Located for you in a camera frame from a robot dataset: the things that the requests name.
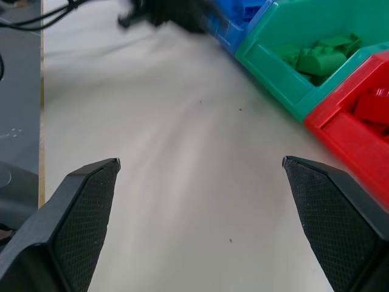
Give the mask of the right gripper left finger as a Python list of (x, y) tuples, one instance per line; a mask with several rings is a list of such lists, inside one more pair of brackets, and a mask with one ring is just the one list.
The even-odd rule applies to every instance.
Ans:
[(110, 158), (62, 180), (0, 252), (0, 292), (88, 292), (119, 171)]

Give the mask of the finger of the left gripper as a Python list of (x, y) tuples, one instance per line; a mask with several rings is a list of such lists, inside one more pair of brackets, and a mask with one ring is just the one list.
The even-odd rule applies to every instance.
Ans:
[(203, 34), (208, 31), (207, 18), (215, 14), (211, 8), (165, 8), (164, 17), (190, 33)]

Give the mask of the blue plastic storage bin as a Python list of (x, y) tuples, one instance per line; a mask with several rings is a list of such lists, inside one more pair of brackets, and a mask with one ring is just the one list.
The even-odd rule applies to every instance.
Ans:
[(209, 14), (206, 22), (208, 31), (232, 55), (253, 30), (268, 8), (276, 0), (213, 0), (213, 3), (227, 18), (227, 24), (221, 24), (214, 13)]

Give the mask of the green plastic storage bin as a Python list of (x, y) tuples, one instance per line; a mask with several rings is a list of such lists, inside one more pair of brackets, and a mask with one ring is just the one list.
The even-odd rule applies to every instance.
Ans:
[[(318, 41), (354, 36), (359, 49), (320, 86), (274, 51), (311, 49)], [(237, 60), (299, 121), (368, 57), (389, 50), (389, 0), (277, 0), (236, 51)]]

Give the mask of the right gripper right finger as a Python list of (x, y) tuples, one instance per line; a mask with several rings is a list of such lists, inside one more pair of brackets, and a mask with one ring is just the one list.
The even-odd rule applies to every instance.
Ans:
[(334, 292), (389, 292), (389, 213), (343, 170), (295, 156), (282, 166)]

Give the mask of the green toy brick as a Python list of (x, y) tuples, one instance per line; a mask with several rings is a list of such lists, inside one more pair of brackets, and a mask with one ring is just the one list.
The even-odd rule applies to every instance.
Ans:
[(296, 68), (298, 59), (301, 54), (301, 49), (293, 44), (284, 44), (281, 46), (275, 46), (272, 51), (290, 67)]
[(334, 36), (317, 42), (317, 45), (321, 47), (333, 47), (343, 53), (346, 58), (355, 54), (361, 48), (361, 44), (362, 40), (353, 33), (350, 36)]
[(323, 47), (303, 49), (300, 52), (296, 70), (311, 75), (328, 75), (330, 67), (327, 61), (328, 54)]

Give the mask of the red plastic storage bin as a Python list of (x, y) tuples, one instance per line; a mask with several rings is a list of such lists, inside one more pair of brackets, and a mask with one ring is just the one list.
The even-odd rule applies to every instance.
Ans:
[(361, 93), (389, 89), (389, 50), (374, 54), (306, 117), (304, 125), (389, 212), (389, 126), (354, 115)]

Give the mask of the red toy brick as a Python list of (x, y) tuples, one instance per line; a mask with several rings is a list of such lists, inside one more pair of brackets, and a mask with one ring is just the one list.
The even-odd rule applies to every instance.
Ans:
[(367, 122), (389, 126), (389, 89), (372, 88), (361, 93), (354, 115)]

